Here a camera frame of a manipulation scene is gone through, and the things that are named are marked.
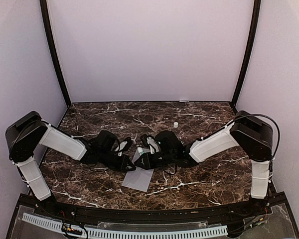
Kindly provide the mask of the white green glue stick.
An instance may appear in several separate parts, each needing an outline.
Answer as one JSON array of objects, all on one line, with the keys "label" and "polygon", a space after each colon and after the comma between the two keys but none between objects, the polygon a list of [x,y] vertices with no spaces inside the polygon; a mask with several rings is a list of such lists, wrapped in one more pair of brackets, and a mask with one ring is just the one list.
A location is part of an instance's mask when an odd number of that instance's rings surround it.
[{"label": "white green glue stick", "polygon": [[137,152],[138,152],[139,156],[142,156],[145,153],[144,149],[142,147],[138,147]]}]

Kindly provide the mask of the grey paper envelope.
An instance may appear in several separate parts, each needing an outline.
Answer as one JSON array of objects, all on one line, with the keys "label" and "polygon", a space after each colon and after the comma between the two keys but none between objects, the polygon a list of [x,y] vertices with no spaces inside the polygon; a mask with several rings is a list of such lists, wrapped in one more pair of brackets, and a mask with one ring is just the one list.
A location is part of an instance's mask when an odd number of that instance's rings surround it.
[{"label": "grey paper envelope", "polygon": [[135,171],[130,171],[125,174],[122,186],[135,189],[142,192],[147,192],[154,170],[145,170],[136,167]]}]

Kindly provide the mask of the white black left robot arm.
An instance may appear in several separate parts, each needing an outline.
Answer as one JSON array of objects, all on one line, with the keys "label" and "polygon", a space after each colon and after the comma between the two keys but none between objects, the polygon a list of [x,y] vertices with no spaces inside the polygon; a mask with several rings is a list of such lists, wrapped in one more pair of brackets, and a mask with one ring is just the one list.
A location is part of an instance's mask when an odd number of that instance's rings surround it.
[{"label": "white black left robot arm", "polygon": [[60,205],[53,201],[51,192],[40,170],[35,151],[38,146],[45,152],[56,151],[85,165],[101,163],[117,172],[131,172],[136,166],[126,155],[132,146],[130,137],[120,141],[107,130],[100,131],[95,138],[83,139],[70,135],[47,121],[36,111],[31,111],[5,131],[9,160],[17,167],[24,183],[34,197],[41,201],[41,209],[50,217],[60,213]]}]

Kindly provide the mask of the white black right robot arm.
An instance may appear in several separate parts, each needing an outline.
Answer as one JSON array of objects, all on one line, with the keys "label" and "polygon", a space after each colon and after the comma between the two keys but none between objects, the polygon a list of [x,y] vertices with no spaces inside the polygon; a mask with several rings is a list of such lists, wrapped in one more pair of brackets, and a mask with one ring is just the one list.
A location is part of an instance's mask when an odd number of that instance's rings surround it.
[{"label": "white black right robot arm", "polygon": [[170,164],[192,168],[224,151],[238,148],[251,162],[252,199],[245,204],[244,211],[249,216],[255,216],[264,207],[263,199],[267,196],[272,164],[279,148],[278,142],[273,143],[274,131],[280,140],[280,128],[271,117],[239,111],[234,119],[215,132],[187,145],[170,130],[161,131],[156,136],[143,135],[144,146],[150,151],[143,153],[134,164],[144,170]]}]

